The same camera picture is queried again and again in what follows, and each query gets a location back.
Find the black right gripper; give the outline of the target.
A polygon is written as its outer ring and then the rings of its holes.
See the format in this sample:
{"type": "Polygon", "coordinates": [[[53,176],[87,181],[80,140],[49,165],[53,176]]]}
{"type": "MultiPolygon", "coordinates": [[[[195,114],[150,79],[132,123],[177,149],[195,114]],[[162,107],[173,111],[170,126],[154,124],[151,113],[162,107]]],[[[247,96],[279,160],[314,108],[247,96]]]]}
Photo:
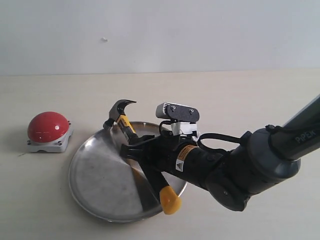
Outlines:
{"type": "Polygon", "coordinates": [[[190,179],[190,164],[182,151],[190,145],[189,135],[143,135],[122,144],[119,155],[138,161],[144,177],[136,176],[136,189],[142,205],[162,205],[161,191],[168,186],[163,172],[182,180],[190,179]]]}

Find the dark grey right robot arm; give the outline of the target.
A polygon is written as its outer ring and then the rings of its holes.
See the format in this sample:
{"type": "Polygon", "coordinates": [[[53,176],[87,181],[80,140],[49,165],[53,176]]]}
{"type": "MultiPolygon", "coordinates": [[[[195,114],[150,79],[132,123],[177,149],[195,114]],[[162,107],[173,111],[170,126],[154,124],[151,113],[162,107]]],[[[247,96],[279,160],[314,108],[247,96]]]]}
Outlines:
{"type": "Polygon", "coordinates": [[[137,136],[125,115],[117,123],[128,143],[120,155],[138,162],[163,211],[175,213],[181,199],[163,173],[208,191],[225,208],[241,212],[249,199],[295,176],[301,158],[320,147],[320,99],[314,98],[285,125],[268,124],[241,137],[198,134],[199,113],[175,103],[157,107],[169,130],[137,136]]]}

